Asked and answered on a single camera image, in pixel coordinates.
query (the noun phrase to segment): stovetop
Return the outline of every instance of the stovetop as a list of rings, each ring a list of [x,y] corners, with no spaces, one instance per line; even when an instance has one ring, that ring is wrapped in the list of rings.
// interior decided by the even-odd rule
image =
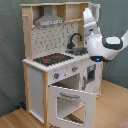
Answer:
[[[36,58],[34,59],[34,62],[37,62],[39,64],[42,64],[46,67],[57,64],[57,63],[61,63],[67,60],[73,59],[73,57],[61,54],[61,53],[54,53],[51,55],[47,55],[47,56],[43,56],[40,58]]]

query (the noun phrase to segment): sink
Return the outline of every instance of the sink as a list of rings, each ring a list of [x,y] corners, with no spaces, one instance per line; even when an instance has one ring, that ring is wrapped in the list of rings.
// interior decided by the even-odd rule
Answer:
[[[68,49],[65,51],[65,53],[68,54],[72,54],[75,56],[79,56],[79,55],[85,55],[88,53],[87,48],[86,47],[77,47],[77,48],[73,48],[73,49]]]

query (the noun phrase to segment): open oven door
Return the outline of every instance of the open oven door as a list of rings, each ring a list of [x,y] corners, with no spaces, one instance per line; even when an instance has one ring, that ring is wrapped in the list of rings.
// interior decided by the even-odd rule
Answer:
[[[94,128],[96,95],[50,86],[50,124],[60,128]]]

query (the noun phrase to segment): wooden floor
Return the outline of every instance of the wooden floor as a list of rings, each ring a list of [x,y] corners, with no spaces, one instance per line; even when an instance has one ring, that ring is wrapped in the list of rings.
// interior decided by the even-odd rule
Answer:
[[[116,128],[126,118],[128,118],[128,89],[103,80],[102,96],[96,103],[95,128]],[[0,128],[44,128],[44,126],[32,115],[19,109],[1,117]]]

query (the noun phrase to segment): gray wall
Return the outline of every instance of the gray wall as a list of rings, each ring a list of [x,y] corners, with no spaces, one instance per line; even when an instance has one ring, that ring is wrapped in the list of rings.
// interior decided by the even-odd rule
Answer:
[[[43,2],[60,2],[45,0]],[[103,36],[121,37],[128,29],[128,0],[92,0],[101,4],[99,26]],[[0,0],[0,116],[16,109],[23,100],[22,59],[24,40],[20,4],[42,3],[42,0]],[[104,64],[103,78],[128,88],[128,48],[113,62]]]

